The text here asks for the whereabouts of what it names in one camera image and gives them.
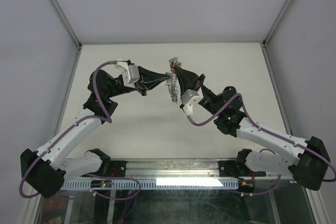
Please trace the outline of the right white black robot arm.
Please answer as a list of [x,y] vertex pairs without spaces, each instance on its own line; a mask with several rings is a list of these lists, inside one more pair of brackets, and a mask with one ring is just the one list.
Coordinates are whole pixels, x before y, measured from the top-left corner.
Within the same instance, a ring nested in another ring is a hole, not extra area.
[[263,152],[241,150],[235,159],[235,171],[240,175],[249,172],[269,172],[291,177],[310,190],[319,190],[328,169],[335,171],[322,140],[309,140],[275,131],[252,119],[243,97],[233,86],[215,94],[204,85],[205,76],[197,75],[179,66],[174,73],[181,89],[181,109],[189,122],[202,127],[213,122],[217,129],[232,137],[251,141],[262,147]]

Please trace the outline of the aluminium frame post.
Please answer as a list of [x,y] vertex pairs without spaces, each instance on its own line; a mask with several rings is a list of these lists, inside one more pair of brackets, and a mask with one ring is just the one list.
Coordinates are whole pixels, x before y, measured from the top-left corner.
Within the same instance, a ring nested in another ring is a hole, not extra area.
[[273,22],[273,24],[271,26],[271,29],[269,30],[267,36],[265,37],[265,39],[262,42],[264,47],[267,47],[267,45],[272,40],[274,34],[276,33],[277,29],[280,26],[280,23],[282,22],[282,20],[286,16],[287,12],[289,11],[293,1],[294,0],[285,0],[285,2],[283,3],[282,7],[280,8],[279,13],[276,16],[275,21]]
[[71,41],[75,44],[77,49],[81,49],[82,44],[80,40],[78,39],[78,36],[76,35],[74,29],[72,28],[68,18],[66,17],[62,7],[60,6],[58,0],[48,0],[50,5],[52,6],[55,14],[59,18],[61,24],[63,25],[65,31],[69,35]]

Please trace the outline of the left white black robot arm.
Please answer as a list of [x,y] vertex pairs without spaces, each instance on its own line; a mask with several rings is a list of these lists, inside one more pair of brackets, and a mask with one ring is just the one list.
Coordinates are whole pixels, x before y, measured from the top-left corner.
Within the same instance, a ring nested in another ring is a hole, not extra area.
[[133,91],[145,96],[169,78],[168,74],[147,70],[129,60],[101,64],[90,76],[88,100],[67,128],[35,151],[22,152],[19,194],[28,198],[23,191],[24,183],[28,183],[37,194],[50,198],[72,179],[89,174],[106,175],[110,170],[110,157],[98,148],[78,158],[69,159],[68,155],[95,129],[112,123],[111,116],[118,106],[112,97]]

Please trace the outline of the right aluminium frame post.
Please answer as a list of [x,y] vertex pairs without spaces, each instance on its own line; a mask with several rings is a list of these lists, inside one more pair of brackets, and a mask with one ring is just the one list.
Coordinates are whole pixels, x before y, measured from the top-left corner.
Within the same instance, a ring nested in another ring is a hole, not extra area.
[[280,23],[282,22],[282,20],[286,16],[287,12],[289,11],[293,1],[294,0],[285,0],[285,2],[283,3],[282,7],[280,8],[279,13],[276,16],[275,21],[273,22],[273,24],[271,26],[271,29],[269,30],[267,36],[265,37],[265,39],[262,42],[264,47],[267,47],[267,45],[272,40],[274,34],[276,33],[277,29],[280,26]]

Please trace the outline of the aluminium mounting rail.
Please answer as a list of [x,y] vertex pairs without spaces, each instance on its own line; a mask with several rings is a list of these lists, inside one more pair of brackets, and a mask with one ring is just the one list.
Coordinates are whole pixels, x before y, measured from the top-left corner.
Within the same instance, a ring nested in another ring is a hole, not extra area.
[[253,171],[245,165],[238,165],[234,160],[220,161],[122,161],[111,160],[109,156],[98,156],[87,152],[86,155],[65,159],[58,166],[52,167],[51,160],[40,159],[35,165],[32,157],[28,161],[22,158],[21,173],[27,174],[26,181],[41,187],[42,183],[52,183],[58,189],[64,183],[81,176],[92,174],[94,177],[125,176],[206,176],[206,177],[252,177]]

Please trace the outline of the metal keyring holder with rings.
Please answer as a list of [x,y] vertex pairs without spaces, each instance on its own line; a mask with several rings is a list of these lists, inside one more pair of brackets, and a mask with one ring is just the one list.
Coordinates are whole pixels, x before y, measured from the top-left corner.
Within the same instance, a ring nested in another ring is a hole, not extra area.
[[[181,64],[182,64],[182,63],[178,60],[177,57],[171,58],[171,59],[169,60],[169,66],[170,66],[170,64],[172,64],[172,63],[174,64],[174,67],[176,67],[176,66],[180,67]],[[176,76],[176,78],[175,78],[175,79],[170,79],[170,78],[169,78],[169,79],[166,81],[166,86],[167,86],[167,88],[168,88],[168,91],[169,91],[170,98],[171,98],[172,102],[177,103],[177,102],[178,102],[178,94],[179,94],[179,91],[178,91],[178,88],[177,88],[177,75],[176,75],[176,72],[175,72],[174,68],[173,68],[173,69],[169,69],[169,72],[174,73],[175,76]]]

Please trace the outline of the left aluminium frame post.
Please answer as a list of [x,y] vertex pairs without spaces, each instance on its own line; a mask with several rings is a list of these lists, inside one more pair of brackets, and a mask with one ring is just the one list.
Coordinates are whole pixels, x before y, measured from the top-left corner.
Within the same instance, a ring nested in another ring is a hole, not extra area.
[[68,18],[66,17],[62,7],[60,6],[58,0],[48,0],[50,5],[52,6],[55,14],[59,18],[61,24],[63,25],[65,31],[69,35],[71,41],[75,44],[77,49],[81,49],[82,44],[80,40],[78,39],[78,36],[76,35],[74,29],[72,28]]

